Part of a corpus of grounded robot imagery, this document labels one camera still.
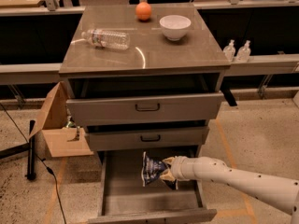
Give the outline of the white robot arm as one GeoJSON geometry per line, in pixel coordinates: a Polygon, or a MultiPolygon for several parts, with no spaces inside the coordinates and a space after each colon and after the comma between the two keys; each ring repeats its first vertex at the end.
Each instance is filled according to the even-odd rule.
{"type": "Polygon", "coordinates": [[[163,180],[221,183],[291,215],[291,224],[299,224],[298,180],[234,169],[209,157],[170,157],[162,161],[162,167],[163,180]]]}

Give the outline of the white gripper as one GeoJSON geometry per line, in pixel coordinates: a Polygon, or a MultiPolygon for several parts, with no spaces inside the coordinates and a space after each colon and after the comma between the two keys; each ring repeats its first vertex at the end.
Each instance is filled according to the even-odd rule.
{"type": "Polygon", "coordinates": [[[195,158],[177,156],[163,159],[163,162],[171,165],[171,170],[167,169],[161,173],[160,178],[163,181],[175,182],[176,180],[189,181],[195,179],[193,170],[195,158]]]}

